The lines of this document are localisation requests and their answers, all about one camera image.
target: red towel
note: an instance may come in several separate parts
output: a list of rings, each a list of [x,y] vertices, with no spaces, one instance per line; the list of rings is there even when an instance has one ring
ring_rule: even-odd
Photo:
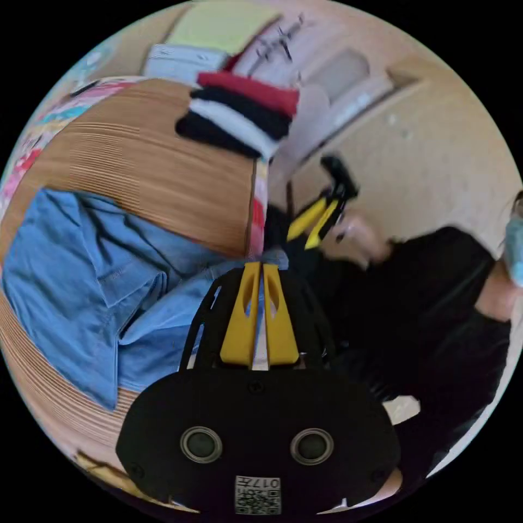
[[[233,75],[230,72],[201,72],[198,83],[202,86],[218,86],[235,93],[248,96],[259,104],[284,113],[290,117],[296,115],[300,92],[296,89],[280,89],[266,83]]]

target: face mask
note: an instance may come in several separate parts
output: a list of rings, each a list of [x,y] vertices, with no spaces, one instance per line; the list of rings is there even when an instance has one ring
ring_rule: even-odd
[[[504,258],[512,281],[523,288],[523,218],[517,214],[507,224]]]

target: wood grain surface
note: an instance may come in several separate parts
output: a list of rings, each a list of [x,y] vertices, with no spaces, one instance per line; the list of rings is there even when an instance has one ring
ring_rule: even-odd
[[[0,226],[0,263],[36,191],[91,191],[158,226],[234,256],[246,252],[254,164],[178,137],[188,88],[146,80],[100,102],[69,124],[18,187]],[[70,458],[82,451],[122,470],[114,452],[136,394],[120,389],[114,412],[63,379],[26,336],[0,293],[0,342],[34,417]]]

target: stack of folded clothes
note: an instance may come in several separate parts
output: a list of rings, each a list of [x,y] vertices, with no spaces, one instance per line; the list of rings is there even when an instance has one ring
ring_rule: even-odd
[[[229,72],[200,73],[180,136],[268,162],[296,115],[299,91]]]

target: sticker label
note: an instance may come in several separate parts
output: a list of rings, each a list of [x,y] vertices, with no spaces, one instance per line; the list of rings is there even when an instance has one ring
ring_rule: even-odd
[[[237,514],[273,516],[282,513],[279,478],[236,476],[234,506]]]

